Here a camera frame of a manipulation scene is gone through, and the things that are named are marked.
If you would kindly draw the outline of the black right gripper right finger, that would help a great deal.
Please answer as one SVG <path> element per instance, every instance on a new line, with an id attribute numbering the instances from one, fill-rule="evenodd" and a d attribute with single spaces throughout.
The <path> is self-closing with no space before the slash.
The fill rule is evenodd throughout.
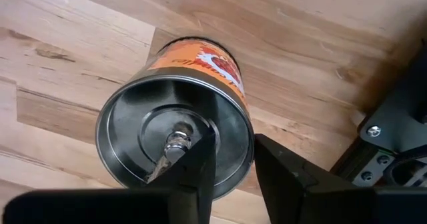
<path id="1" fill-rule="evenodd" d="M 426 224 L 425 188 L 358 187 L 263 134 L 255 165 L 271 223 Z"/>

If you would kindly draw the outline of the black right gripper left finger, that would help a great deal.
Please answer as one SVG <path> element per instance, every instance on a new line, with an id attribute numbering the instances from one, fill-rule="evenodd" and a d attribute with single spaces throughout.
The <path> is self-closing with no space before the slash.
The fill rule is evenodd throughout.
<path id="1" fill-rule="evenodd" d="M 209 223 L 215 137 L 200 139 L 166 172 L 137 189 L 42 189 L 10 200 L 4 223 Z"/>

